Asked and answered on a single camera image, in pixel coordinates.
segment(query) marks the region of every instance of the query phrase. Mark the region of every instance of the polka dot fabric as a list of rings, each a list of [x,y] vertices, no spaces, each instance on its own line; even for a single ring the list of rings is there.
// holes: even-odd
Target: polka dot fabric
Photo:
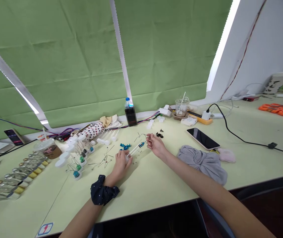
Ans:
[[[103,186],[105,175],[99,175],[98,180],[91,186],[92,202],[95,205],[106,205],[110,200],[115,198],[119,191],[118,187]]]
[[[90,124],[82,132],[78,133],[77,136],[85,135],[86,140],[92,140],[104,130],[105,128],[103,126],[103,123],[99,122],[97,124]]]

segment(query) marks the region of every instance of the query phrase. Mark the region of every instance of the window blind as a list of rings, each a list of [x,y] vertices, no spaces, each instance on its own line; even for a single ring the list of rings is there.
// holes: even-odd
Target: window blind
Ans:
[[[186,91],[206,96],[231,0],[116,0],[130,89],[138,111],[156,110]]]
[[[23,126],[41,129],[42,125],[15,87],[0,71],[0,118]],[[14,128],[21,135],[35,130],[14,126],[0,120],[0,139],[7,138],[4,130]]]
[[[0,0],[0,55],[53,128],[124,114],[108,0]]]

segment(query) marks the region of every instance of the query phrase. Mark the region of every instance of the person's left hand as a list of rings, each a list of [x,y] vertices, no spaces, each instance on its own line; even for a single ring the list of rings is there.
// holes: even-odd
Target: person's left hand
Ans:
[[[129,161],[126,164],[126,155],[128,154],[129,154],[129,150],[120,150],[116,154],[115,156],[116,162],[113,171],[111,172],[110,175],[106,177],[104,183],[105,186],[112,187],[125,176],[129,166],[132,163],[132,157],[129,155]]]

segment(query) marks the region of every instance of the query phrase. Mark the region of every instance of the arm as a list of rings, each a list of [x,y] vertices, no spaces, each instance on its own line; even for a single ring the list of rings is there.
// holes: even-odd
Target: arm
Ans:
[[[116,154],[116,162],[113,171],[106,177],[104,186],[114,187],[116,183],[125,176],[132,163],[132,157],[129,156],[129,161],[126,164],[125,155],[128,155],[128,153],[129,150],[120,150],[118,154]],[[103,205],[94,205],[92,199],[89,199],[65,228],[60,238],[87,238],[102,207]]]
[[[147,147],[226,220],[236,237],[274,237],[229,191],[172,155],[160,138],[147,136]]]

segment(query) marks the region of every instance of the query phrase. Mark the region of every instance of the hand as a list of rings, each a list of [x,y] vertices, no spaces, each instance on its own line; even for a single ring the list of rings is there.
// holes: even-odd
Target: hand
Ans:
[[[146,136],[147,136],[146,140],[148,144],[147,147],[152,150],[155,156],[163,160],[168,152],[163,141],[152,133],[147,134]]]
[[[129,166],[132,163],[132,157],[129,155],[129,160],[128,163],[126,164],[126,155],[129,154],[129,150],[120,150],[116,156],[116,162],[113,168],[113,171],[111,172],[110,175],[108,175],[105,179],[104,185],[105,186],[109,186],[109,187],[113,187],[119,180],[121,180]]]

